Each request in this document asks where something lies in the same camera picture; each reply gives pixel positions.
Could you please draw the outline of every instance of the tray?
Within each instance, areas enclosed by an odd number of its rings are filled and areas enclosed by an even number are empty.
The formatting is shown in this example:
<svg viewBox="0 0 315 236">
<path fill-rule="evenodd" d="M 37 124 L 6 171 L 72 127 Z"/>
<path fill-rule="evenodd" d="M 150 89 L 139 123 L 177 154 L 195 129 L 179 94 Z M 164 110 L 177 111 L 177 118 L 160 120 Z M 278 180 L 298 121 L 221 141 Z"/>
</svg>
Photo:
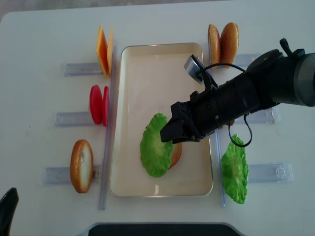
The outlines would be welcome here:
<svg viewBox="0 0 315 236">
<path fill-rule="evenodd" d="M 133 46 L 122 52 L 117 125 L 110 187 L 116 196 L 205 196 L 213 187 L 209 139 L 183 143 L 179 162 L 161 178 L 147 174 L 140 161 L 142 133 L 156 113 L 171 118 L 170 106 L 203 91 L 185 71 L 196 43 Z"/>
</svg>

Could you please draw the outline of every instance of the black base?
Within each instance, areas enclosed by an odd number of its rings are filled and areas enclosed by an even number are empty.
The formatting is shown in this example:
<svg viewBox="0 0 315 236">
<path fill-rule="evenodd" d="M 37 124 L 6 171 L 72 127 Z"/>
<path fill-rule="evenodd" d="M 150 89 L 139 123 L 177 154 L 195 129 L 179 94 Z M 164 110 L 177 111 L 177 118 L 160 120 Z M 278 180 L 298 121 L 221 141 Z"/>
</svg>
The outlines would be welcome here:
<svg viewBox="0 0 315 236">
<path fill-rule="evenodd" d="M 89 236 L 239 236 L 227 225 L 125 224 L 98 225 Z"/>
</svg>

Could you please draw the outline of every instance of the red tomato slice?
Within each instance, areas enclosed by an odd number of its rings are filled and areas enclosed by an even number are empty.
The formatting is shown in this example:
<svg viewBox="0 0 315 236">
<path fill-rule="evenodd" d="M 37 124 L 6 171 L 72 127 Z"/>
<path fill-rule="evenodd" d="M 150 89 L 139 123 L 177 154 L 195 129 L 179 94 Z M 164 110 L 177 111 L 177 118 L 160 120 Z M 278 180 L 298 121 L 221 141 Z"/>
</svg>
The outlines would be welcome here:
<svg viewBox="0 0 315 236">
<path fill-rule="evenodd" d="M 95 124 L 102 123 L 102 93 L 98 85 L 94 85 L 90 92 L 90 111 Z"/>
<path fill-rule="evenodd" d="M 104 97 L 103 97 L 103 125 L 107 127 L 107 117 L 108 117 L 108 103 L 109 103 L 109 88 L 105 86 Z"/>
</svg>

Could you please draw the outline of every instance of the cheese slice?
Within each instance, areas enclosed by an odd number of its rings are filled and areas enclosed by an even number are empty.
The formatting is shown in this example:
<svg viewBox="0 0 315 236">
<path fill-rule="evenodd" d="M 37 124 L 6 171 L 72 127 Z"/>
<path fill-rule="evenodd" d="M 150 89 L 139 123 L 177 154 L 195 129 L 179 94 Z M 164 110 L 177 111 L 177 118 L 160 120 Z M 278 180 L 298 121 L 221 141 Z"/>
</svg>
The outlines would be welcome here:
<svg viewBox="0 0 315 236">
<path fill-rule="evenodd" d="M 102 67 L 105 78 L 108 74 L 108 60 L 107 60 L 107 42 L 102 26 L 99 26 L 97 44 L 96 44 L 96 54 L 99 60 L 99 63 Z"/>
<path fill-rule="evenodd" d="M 113 69 L 113 57 L 114 57 L 114 27 L 110 28 L 110 35 L 107 48 L 107 61 L 108 61 L 108 75 L 111 77 Z"/>
</svg>

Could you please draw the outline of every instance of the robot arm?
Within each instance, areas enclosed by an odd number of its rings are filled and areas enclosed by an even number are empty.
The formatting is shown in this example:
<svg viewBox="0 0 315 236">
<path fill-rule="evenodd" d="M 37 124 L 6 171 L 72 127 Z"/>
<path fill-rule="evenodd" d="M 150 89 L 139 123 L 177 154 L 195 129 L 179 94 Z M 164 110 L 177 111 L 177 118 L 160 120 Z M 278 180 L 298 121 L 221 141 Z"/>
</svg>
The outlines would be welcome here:
<svg viewBox="0 0 315 236">
<path fill-rule="evenodd" d="M 172 118 L 161 130 L 161 140 L 199 142 L 240 116 L 280 103 L 315 106 L 315 54 L 305 54 L 304 49 L 291 52 L 285 39 L 280 44 L 287 57 L 277 49 L 269 51 L 222 86 L 207 71 L 222 63 L 204 67 L 192 55 L 185 69 L 205 90 L 171 106 Z"/>
</svg>

